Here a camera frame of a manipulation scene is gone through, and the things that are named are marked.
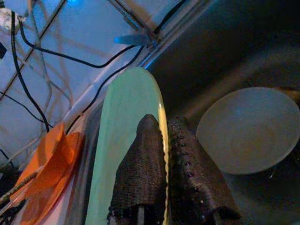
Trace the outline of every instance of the black wire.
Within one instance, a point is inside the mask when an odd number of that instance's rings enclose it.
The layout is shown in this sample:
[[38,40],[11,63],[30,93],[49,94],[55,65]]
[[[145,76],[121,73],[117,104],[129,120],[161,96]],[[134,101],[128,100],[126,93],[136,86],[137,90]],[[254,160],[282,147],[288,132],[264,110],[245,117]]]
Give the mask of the black wire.
[[37,116],[35,116],[35,115],[34,115],[34,114],[33,114],[33,113],[32,113],[25,105],[23,105],[21,102],[15,100],[14,98],[12,98],[12,97],[10,97],[9,95],[3,93],[2,91],[0,91],[0,94],[6,96],[6,97],[9,98],[10,100],[12,100],[12,101],[16,102],[17,104],[19,104],[20,106],[22,106],[22,107],[23,107],[24,109],[26,109],[26,111],[29,112],[29,114],[30,114],[33,118],[35,118],[36,120],[38,120],[38,121],[40,121],[40,122],[42,122],[42,123],[45,123],[43,120],[41,120],[41,119],[39,119]]
[[177,10],[186,2],[187,0],[180,1],[176,6],[174,6],[163,18],[162,22],[155,28],[154,33],[158,34],[164,24],[177,12]]
[[[97,90],[96,95],[94,96],[93,100],[90,102],[90,104],[83,110],[82,113],[85,113],[96,101],[102,87],[107,83],[107,81],[109,81],[114,75],[116,75],[117,73],[119,73],[120,71],[122,71],[123,69],[127,68],[128,66],[130,66],[136,59],[137,57],[140,55],[141,51],[143,50],[144,46],[142,46],[139,51],[135,54],[134,58],[132,58],[132,60],[127,63],[126,65],[124,65],[123,67],[121,67],[120,69],[117,69],[116,71],[114,71],[112,74],[110,74],[100,85],[100,87]],[[76,123],[76,121],[80,118],[80,115],[78,115],[75,120],[71,123],[71,125],[69,126],[69,128],[66,131],[66,134],[69,133],[70,129],[72,128],[72,126]]]
[[135,47],[135,45],[130,45],[130,46],[124,48],[123,50],[121,50],[120,52],[118,52],[117,54],[115,54],[106,63],[104,63],[102,65],[95,65],[95,64],[92,64],[92,63],[89,63],[89,62],[86,62],[86,61],[74,58],[74,57],[69,56],[69,55],[65,55],[65,54],[62,54],[62,53],[58,53],[58,52],[54,52],[54,51],[51,51],[51,50],[48,50],[48,49],[44,49],[44,48],[38,47],[38,46],[30,43],[28,41],[28,39],[26,38],[26,36],[25,36],[24,29],[23,29],[23,23],[22,23],[21,19],[19,19],[19,24],[20,24],[20,31],[21,31],[22,39],[31,48],[39,50],[39,51],[42,51],[42,52],[45,52],[45,53],[48,53],[48,54],[61,56],[63,58],[66,58],[66,59],[69,59],[69,60],[73,60],[75,62],[79,62],[79,63],[82,63],[84,65],[87,65],[87,66],[90,66],[90,67],[93,67],[93,68],[103,68],[103,67],[106,67],[108,64],[110,64],[113,60],[115,60],[117,57],[119,57],[120,55],[122,55],[124,52],[126,52],[129,49],[132,49],[133,47]]
[[[0,149],[0,151],[2,152],[2,154],[4,155],[4,157],[5,157],[7,160],[9,160],[9,157],[7,156],[7,154],[6,154],[2,149]],[[12,161],[10,161],[10,164],[11,164],[11,166],[12,166],[13,168],[15,167]]]
[[11,12],[11,48],[12,48],[12,53],[13,53],[13,57],[14,57],[15,69],[17,71],[17,74],[18,74],[19,80],[21,82],[21,85],[22,85],[27,97],[29,98],[29,100],[33,103],[33,105],[36,107],[36,109],[38,110],[38,112],[42,116],[43,121],[44,121],[45,126],[46,126],[46,130],[47,130],[47,132],[49,132],[50,129],[49,129],[49,124],[48,124],[47,118],[45,117],[43,111],[40,109],[40,107],[38,106],[36,101],[30,95],[30,93],[27,89],[27,86],[25,84],[25,81],[23,80],[21,70],[20,70],[20,67],[19,67],[19,64],[18,64],[17,54],[16,54],[16,50],[15,50],[15,13],[13,11]]

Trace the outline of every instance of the metal sink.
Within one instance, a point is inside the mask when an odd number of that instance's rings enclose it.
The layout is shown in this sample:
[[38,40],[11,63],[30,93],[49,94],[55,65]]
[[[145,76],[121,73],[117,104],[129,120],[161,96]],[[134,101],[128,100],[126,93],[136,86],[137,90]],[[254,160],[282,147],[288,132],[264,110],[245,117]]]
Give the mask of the metal sink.
[[[300,90],[296,10],[286,1],[197,3],[140,64],[156,78],[167,117],[184,115],[195,131],[205,111],[234,90],[249,86]],[[224,174],[244,224],[258,223],[273,210],[300,212],[297,166],[288,157],[270,180],[271,172]]]

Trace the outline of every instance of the black cable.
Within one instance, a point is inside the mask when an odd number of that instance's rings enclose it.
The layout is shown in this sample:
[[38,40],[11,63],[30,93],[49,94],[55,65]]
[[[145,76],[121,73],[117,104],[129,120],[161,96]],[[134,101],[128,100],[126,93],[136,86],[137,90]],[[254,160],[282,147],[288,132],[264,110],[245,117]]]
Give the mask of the black cable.
[[28,41],[28,39],[26,38],[26,36],[25,36],[24,29],[23,29],[23,23],[22,23],[21,19],[19,19],[19,24],[20,24],[20,31],[21,31],[22,39],[31,48],[39,50],[39,51],[42,51],[42,52],[45,52],[45,53],[48,53],[48,54],[57,55],[57,56],[60,56],[60,57],[63,57],[63,58],[69,59],[69,60],[73,60],[75,62],[79,62],[79,63],[82,63],[84,65],[87,65],[87,66],[90,66],[90,67],[93,67],[93,68],[103,68],[103,67],[106,67],[108,64],[110,64],[113,60],[115,60],[117,57],[119,57],[120,55],[122,55],[124,52],[126,52],[129,49],[132,49],[133,47],[135,47],[135,45],[130,45],[130,46],[124,48],[123,50],[121,50],[120,52],[118,52],[117,54],[115,54],[106,63],[104,63],[102,65],[95,65],[95,64],[92,64],[92,63],[89,63],[89,62],[86,62],[86,61],[74,58],[74,57],[69,56],[69,55],[65,55],[65,54],[62,54],[62,53],[58,53],[58,52],[54,52],[54,51],[51,51],[51,50],[48,50],[48,49],[44,49],[44,48],[38,47],[38,46],[30,43]]
[[174,6],[163,18],[162,22],[155,28],[154,33],[158,34],[164,24],[177,12],[177,10],[186,2],[187,0],[180,1],[176,6]]
[[26,111],[29,112],[29,114],[30,114],[33,118],[35,118],[36,120],[38,120],[38,121],[40,121],[40,122],[42,122],[42,123],[45,123],[43,120],[41,120],[41,119],[39,119],[37,116],[35,116],[35,115],[34,115],[34,114],[33,114],[33,113],[32,113],[25,105],[23,105],[21,102],[15,100],[14,98],[12,98],[12,97],[10,97],[9,95],[3,93],[2,91],[0,91],[0,94],[6,96],[6,97],[9,98],[10,100],[12,100],[12,101],[16,102],[17,104],[19,104],[20,106],[22,106],[22,107],[23,107],[24,109],[26,109]]
[[[119,73],[120,71],[122,71],[123,69],[127,68],[128,66],[130,66],[136,59],[137,57],[140,55],[141,51],[143,50],[144,46],[142,46],[139,51],[135,54],[134,58],[132,58],[132,60],[127,63],[126,65],[124,65],[123,67],[121,67],[120,69],[117,69],[115,72],[113,72],[112,74],[110,74],[100,85],[100,87],[97,90],[96,95],[94,96],[93,100],[89,103],[89,105],[83,110],[82,113],[85,113],[96,101],[102,87],[107,83],[107,81],[109,81],[114,75],[116,75],[117,73]],[[72,128],[72,126],[76,123],[76,121],[80,118],[80,115],[78,115],[75,120],[71,123],[71,125],[69,126],[69,128],[66,131],[66,134],[69,133],[70,129]]]
[[[2,149],[0,149],[0,151],[2,152],[2,154],[4,155],[4,157],[5,157],[7,160],[9,160],[9,157],[7,156],[7,154],[6,154]],[[15,167],[12,161],[10,161],[10,164],[11,164],[11,166],[12,166],[13,168]]]
[[47,130],[47,132],[49,132],[50,129],[49,129],[49,124],[48,124],[47,118],[45,117],[43,111],[40,109],[40,107],[38,106],[36,101],[30,95],[30,93],[27,89],[27,86],[25,84],[25,81],[23,80],[21,70],[20,70],[20,67],[19,67],[19,64],[18,64],[17,54],[16,54],[16,50],[15,50],[15,13],[13,11],[11,12],[11,49],[12,49],[12,53],[13,53],[13,57],[14,57],[15,69],[17,71],[17,74],[18,74],[19,80],[21,82],[21,85],[22,85],[27,97],[29,98],[29,100],[33,103],[33,105],[36,107],[36,109],[38,110],[38,112],[42,116],[43,121],[44,121],[45,126],[46,126],[46,130]]

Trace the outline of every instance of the stainless steel sink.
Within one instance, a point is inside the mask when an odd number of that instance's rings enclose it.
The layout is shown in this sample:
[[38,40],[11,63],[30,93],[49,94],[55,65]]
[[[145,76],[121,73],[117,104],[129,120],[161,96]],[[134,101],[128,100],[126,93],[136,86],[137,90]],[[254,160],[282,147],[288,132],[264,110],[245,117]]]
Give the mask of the stainless steel sink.
[[[196,130],[205,111],[231,91],[249,86],[300,90],[296,10],[286,1],[199,2],[141,64],[161,88],[167,117],[184,115]],[[300,213],[296,165],[288,157],[270,180],[271,172],[224,174],[244,224],[258,223],[267,211]]]

